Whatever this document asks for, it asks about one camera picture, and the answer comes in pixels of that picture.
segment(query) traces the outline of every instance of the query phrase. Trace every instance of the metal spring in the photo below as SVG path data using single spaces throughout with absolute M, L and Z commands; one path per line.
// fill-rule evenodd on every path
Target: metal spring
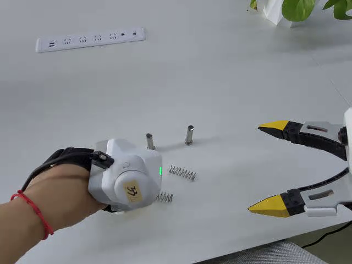
M 156 196 L 155 200 L 158 202 L 172 202 L 173 196 L 173 194 L 168 194 L 167 192 L 162 191 Z
M 191 180 L 192 182 L 196 178 L 195 172 L 192 172 L 192 171 L 184 169 L 184 168 L 176 167 L 173 165 L 170 166 L 169 172 L 172 174 L 178 175 L 178 176 L 182 176 L 183 178 L 185 178 L 187 180 Z

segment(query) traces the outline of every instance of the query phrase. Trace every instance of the gray floor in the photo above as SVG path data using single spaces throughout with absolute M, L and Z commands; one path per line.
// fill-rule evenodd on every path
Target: gray floor
M 290 240 L 299 246 L 303 246 L 314 242 L 324 233 L 335 230 L 343 225 L 344 224 L 340 224 L 335 227 L 329 227 L 311 233 L 295 236 Z M 344 229 L 339 233 L 329 235 L 319 244 L 307 247 L 306 250 L 330 264 L 345 264 L 352 263 L 352 256 L 350 254 L 351 248 L 352 226 L 350 225 L 347 227 L 347 229 Z

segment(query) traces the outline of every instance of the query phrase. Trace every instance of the white table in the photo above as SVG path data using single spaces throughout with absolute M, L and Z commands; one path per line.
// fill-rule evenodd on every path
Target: white table
M 234 0 L 2 2 L 0 202 L 60 147 L 109 138 L 145 147 L 148 132 L 163 155 L 163 190 L 175 195 L 120 216 L 99 212 L 20 263 L 188 263 L 352 219 L 342 206 L 325 218 L 247 210 L 346 167 L 256 127 L 342 122 L 352 102 L 352 27 L 321 14 L 307 27 L 275 28 L 246 9 Z M 39 36 L 130 26 L 145 27 L 147 40 L 34 52 Z M 189 124 L 192 147 L 183 143 Z M 170 164 L 198 181 L 167 175 Z

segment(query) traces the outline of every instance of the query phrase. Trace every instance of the black cable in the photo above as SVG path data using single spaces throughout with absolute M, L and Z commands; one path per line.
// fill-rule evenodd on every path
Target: black cable
M 33 170 L 33 172 L 28 176 L 26 182 L 23 184 L 21 191 L 25 191 L 29 185 L 29 183 L 35 178 L 37 177 L 40 173 L 42 173 L 43 171 L 46 171 L 47 169 L 50 169 L 51 166 L 53 166 L 54 164 L 61 162 L 63 160 L 67 160 L 68 158 L 73 158 L 73 157 L 82 157 L 82 156 L 86 156 L 87 158 L 93 158 L 95 156 L 94 153 L 84 153 L 84 152 L 79 152 L 79 153 L 71 153 L 71 154 L 67 154 L 55 159 L 52 159 L 49 162 L 46 162 L 42 165 L 40 165 L 38 168 L 36 168 L 35 170 Z
M 319 238 L 319 239 L 316 240 L 315 242 L 310 243 L 310 244 L 307 244 L 307 245 L 303 246 L 302 248 L 304 249 L 304 248 L 307 248 L 307 247 L 309 247 L 309 246 L 316 245 L 316 244 L 318 244 L 321 240 L 323 240 L 325 237 L 327 237 L 328 235 L 331 235 L 331 234 L 335 234 L 335 233 L 337 233 L 337 232 L 340 232 L 340 231 L 342 231 L 343 229 L 349 227 L 351 224 L 352 224 L 352 221 L 348 222 L 348 223 L 345 224 L 344 226 L 342 226 L 342 227 L 340 227 L 340 228 L 338 228 L 338 229 L 336 229 L 336 230 L 334 230 L 334 231 L 330 231 L 330 232 L 328 232 L 328 233 L 325 233 L 321 238 Z

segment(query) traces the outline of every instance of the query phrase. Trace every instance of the white flower pot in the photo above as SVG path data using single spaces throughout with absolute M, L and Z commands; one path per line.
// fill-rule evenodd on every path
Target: white flower pot
M 320 0 L 315 0 L 314 9 L 317 8 Z M 262 10 L 264 16 L 275 25 L 292 28 L 300 22 L 291 22 L 282 16 L 281 6 L 283 0 L 258 0 L 258 10 Z

